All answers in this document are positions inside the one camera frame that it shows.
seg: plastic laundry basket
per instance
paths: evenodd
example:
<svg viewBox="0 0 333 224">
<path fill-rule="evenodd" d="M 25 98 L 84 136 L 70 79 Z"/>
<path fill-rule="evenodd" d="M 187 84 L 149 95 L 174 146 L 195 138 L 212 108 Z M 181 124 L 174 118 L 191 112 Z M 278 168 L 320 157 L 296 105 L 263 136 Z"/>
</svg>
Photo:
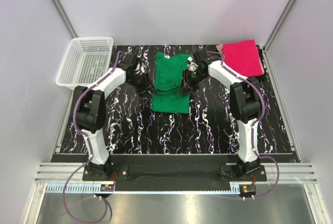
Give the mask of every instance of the plastic laundry basket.
<svg viewBox="0 0 333 224">
<path fill-rule="evenodd" d="M 95 36 L 74 38 L 70 41 L 66 55 L 58 72 L 56 83 L 72 90 L 76 86 L 87 86 L 109 69 L 113 38 Z"/>
</svg>

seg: folded green garment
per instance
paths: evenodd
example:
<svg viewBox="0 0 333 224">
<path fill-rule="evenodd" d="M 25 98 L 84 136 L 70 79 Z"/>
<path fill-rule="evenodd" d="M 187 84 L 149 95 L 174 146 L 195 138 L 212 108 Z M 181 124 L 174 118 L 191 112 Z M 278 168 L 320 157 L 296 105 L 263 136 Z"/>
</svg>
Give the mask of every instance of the folded green garment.
<svg viewBox="0 0 333 224">
<path fill-rule="evenodd" d="M 183 70 L 187 69 L 188 54 L 165 57 L 163 53 L 156 54 L 155 89 L 158 95 L 153 95 L 151 109 L 164 113 L 188 114 L 189 95 L 177 95 L 182 81 Z"/>
</svg>

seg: pink fabric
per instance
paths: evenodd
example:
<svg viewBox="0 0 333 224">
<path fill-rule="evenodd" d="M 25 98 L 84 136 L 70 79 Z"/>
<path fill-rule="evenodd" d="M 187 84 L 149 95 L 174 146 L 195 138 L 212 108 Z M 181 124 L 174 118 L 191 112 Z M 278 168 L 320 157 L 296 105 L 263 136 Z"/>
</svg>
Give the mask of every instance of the pink fabric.
<svg viewBox="0 0 333 224">
<path fill-rule="evenodd" d="M 254 40 L 220 44 L 216 48 L 225 55 L 225 63 L 243 76 L 256 77 L 264 74 L 264 68 Z"/>
</svg>

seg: white panel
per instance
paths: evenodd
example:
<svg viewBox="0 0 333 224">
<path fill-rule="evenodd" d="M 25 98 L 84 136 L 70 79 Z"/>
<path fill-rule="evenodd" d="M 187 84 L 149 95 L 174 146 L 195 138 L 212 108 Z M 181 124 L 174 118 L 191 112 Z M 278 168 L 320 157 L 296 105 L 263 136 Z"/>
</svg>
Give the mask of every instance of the white panel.
<svg viewBox="0 0 333 224">
<path fill-rule="evenodd" d="M 333 0 L 298 0 L 268 55 L 301 155 L 333 219 Z"/>
<path fill-rule="evenodd" d="M 115 44 L 264 44 L 288 0 L 61 0 L 79 36 Z"/>
<path fill-rule="evenodd" d="M 65 105 L 68 90 L 55 77 L 70 38 L 50 0 L 0 7 L 0 223 L 21 223 Z"/>
</svg>

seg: black and white marble surface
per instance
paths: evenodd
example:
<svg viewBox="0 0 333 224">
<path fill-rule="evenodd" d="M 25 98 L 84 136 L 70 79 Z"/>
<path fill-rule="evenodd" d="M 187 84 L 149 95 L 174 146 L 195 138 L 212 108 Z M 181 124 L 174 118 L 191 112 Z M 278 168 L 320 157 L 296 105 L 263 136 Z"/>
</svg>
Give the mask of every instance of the black and white marble surface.
<svg viewBox="0 0 333 224">
<path fill-rule="evenodd" d="M 155 55 L 174 56 L 201 48 L 215 51 L 215 45 L 114 46 L 117 51 L 137 54 L 155 80 Z M 261 82 L 266 114 L 258 127 L 260 153 L 291 153 L 275 93 L 268 73 Z M 113 154 L 232 154 L 239 147 L 238 127 L 229 108 L 228 88 L 214 78 L 200 84 L 190 97 L 189 114 L 156 113 L 151 101 L 136 96 L 134 88 L 123 84 L 106 99 L 107 120 L 103 134 Z M 87 148 L 69 119 L 60 153 L 85 154 Z"/>
</svg>

